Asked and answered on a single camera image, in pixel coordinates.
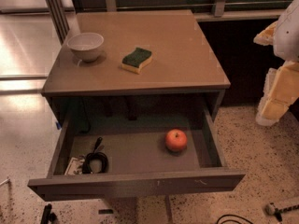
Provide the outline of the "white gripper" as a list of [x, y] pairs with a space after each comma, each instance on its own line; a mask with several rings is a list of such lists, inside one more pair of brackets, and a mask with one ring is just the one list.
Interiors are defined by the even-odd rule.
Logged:
[[293, 0], [278, 18], [258, 33], [253, 42], [273, 45], [274, 54], [285, 62], [279, 69], [270, 68], [265, 77], [263, 97], [258, 105], [256, 122], [272, 126], [299, 98], [299, 0]]

